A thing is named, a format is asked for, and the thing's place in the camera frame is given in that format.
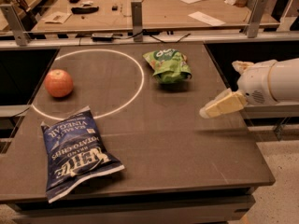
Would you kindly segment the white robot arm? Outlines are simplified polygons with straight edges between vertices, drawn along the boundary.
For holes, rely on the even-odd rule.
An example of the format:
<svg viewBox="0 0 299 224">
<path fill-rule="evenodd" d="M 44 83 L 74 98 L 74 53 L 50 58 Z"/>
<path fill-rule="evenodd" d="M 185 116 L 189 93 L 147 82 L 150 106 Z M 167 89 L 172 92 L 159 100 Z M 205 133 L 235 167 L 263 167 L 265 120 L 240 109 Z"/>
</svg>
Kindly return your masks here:
<svg viewBox="0 0 299 224">
<path fill-rule="evenodd" d="M 237 91 L 224 90 L 203 106 L 199 114 L 204 119 L 242 110 L 246 105 L 276 105 L 299 101 L 299 59 L 269 60 L 259 63 L 234 61 L 240 74 Z"/>
</svg>

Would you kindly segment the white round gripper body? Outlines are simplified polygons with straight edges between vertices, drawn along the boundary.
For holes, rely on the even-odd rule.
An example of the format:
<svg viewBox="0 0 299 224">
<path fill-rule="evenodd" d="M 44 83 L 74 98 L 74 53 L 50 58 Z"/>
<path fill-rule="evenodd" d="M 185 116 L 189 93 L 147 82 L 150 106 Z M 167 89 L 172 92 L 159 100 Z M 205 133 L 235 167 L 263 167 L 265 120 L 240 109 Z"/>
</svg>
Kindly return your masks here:
<svg viewBox="0 0 299 224">
<path fill-rule="evenodd" d="M 250 105 L 275 105 L 278 102 L 270 91 L 270 72 L 276 62 L 254 63 L 240 75 L 237 87 Z"/>
</svg>

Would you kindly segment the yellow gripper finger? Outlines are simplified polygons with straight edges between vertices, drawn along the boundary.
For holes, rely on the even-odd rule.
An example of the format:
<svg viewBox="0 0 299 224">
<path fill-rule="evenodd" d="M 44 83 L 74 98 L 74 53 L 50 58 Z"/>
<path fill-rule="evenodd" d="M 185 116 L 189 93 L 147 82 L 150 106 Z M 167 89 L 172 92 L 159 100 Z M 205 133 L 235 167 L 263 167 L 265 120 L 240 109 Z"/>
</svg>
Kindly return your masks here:
<svg viewBox="0 0 299 224">
<path fill-rule="evenodd" d="M 216 96 L 214 100 L 205 104 L 199 110 L 199 115 L 204 119 L 216 118 L 242 110 L 247 103 L 248 101 L 241 91 L 227 89 Z"/>
<path fill-rule="evenodd" d="M 242 75 L 246 69 L 253 66 L 252 62 L 242 62 L 242 61 L 234 61 L 232 62 L 232 66 L 236 72 Z"/>
</svg>

